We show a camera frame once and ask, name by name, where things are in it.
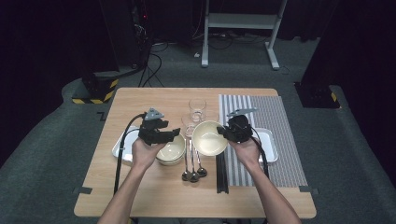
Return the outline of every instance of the white plate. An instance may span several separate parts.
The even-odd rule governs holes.
[[[137,129],[137,130],[133,131],[131,133],[128,133],[125,137],[125,142],[124,142],[125,149],[122,152],[122,159],[124,161],[132,161],[132,144],[134,143],[134,141],[137,139],[137,137],[139,135],[139,128],[137,128],[135,126],[131,126],[128,129],[128,131],[135,130],[135,129]],[[122,135],[120,136],[119,141],[117,141],[117,144],[112,149],[113,156],[115,156],[116,158],[119,157],[121,138],[122,138]]]
[[[255,128],[255,130],[259,134],[260,140],[262,141],[262,148],[264,149],[267,161],[276,161],[278,158],[278,154],[272,132],[264,128]],[[257,137],[257,134],[255,132],[253,132],[253,137]]]

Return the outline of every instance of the stand leg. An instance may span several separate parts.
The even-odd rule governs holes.
[[[206,10],[205,10],[205,33],[204,33],[204,44],[202,46],[202,67],[209,66],[209,47],[207,43],[209,35],[209,0],[206,0]]]
[[[275,53],[274,53],[274,43],[276,40],[277,31],[279,30],[280,23],[282,22],[283,12],[285,11],[286,4],[288,0],[283,0],[282,4],[280,5],[280,9],[277,13],[276,21],[274,24],[274,30],[271,34],[270,42],[265,42],[265,49],[267,50],[268,57],[270,58],[271,65],[274,70],[279,70],[279,63],[277,62]]]

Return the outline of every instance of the glass cup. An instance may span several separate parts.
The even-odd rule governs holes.
[[[191,118],[191,114],[186,114],[183,117],[181,117],[181,121],[183,122],[183,133],[185,134],[186,138],[191,138],[192,133],[194,132],[195,127],[201,123],[200,120],[194,121]]]
[[[200,99],[192,99],[189,101],[190,116],[195,122],[205,119],[206,101]]]
[[[216,112],[214,110],[206,110],[205,120],[213,120],[215,122],[219,122],[219,112]]]

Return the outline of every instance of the human hand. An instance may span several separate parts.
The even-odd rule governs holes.
[[[165,146],[165,143],[149,146],[143,139],[137,138],[132,146],[132,167],[142,168],[146,171],[154,163],[158,152]]]
[[[256,143],[251,138],[243,143],[229,141],[229,144],[233,147],[233,149],[235,149],[238,160],[242,162],[242,164],[244,164],[248,170],[251,170],[257,166],[260,167],[260,151],[257,148]]]

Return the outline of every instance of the metal spoon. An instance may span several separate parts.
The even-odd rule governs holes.
[[[191,164],[192,164],[192,173],[191,173],[191,179],[190,182],[198,182],[199,180],[199,175],[195,173],[194,170],[194,153],[192,152],[192,141],[190,140],[190,154],[191,154]]]
[[[183,172],[181,175],[181,179],[184,181],[190,181],[192,177],[192,173],[189,171],[189,165],[187,164],[187,148],[186,152],[184,153],[184,162],[186,163],[186,171]]]
[[[199,168],[197,170],[197,173],[198,173],[198,175],[200,177],[207,176],[207,170],[204,167],[202,167],[202,165],[201,165],[201,159],[199,158],[199,152],[198,152],[198,150],[196,148],[194,148],[194,149],[195,149],[195,152],[197,153],[198,164],[199,164]]]

